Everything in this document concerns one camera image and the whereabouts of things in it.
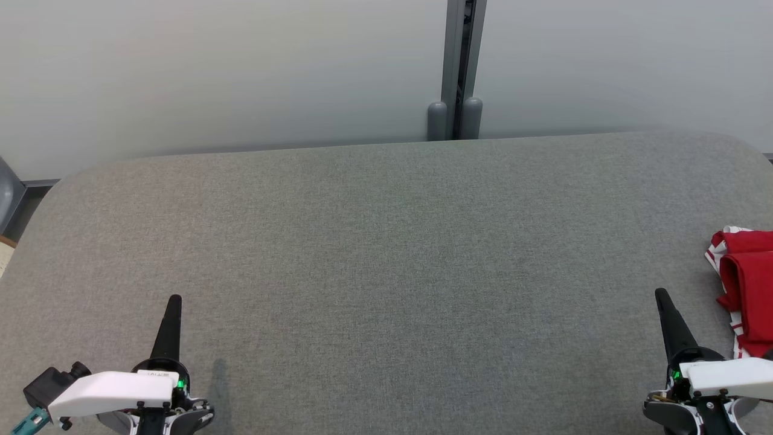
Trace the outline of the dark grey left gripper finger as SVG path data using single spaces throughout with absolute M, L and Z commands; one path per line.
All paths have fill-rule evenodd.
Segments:
M 182 297 L 169 297 L 151 352 L 151 359 L 179 361 L 181 341 Z

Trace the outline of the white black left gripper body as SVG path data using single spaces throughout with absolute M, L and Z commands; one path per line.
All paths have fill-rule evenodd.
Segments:
M 130 372 L 86 375 L 47 412 L 51 419 L 96 416 L 119 434 L 194 434 L 215 419 L 206 399 L 190 396 L 188 370 L 170 358 L 149 358 Z

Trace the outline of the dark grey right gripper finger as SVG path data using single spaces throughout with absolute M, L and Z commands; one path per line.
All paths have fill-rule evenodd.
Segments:
M 667 289 L 655 289 L 655 303 L 659 311 L 661 332 L 668 363 L 692 363 L 701 357 L 698 342 Z

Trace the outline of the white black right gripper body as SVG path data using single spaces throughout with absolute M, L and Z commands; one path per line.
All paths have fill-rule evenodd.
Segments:
M 664 389 L 649 393 L 643 415 L 666 434 L 744 434 L 740 419 L 771 402 L 771 360 L 726 360 L 694 347 L 670 358 Z

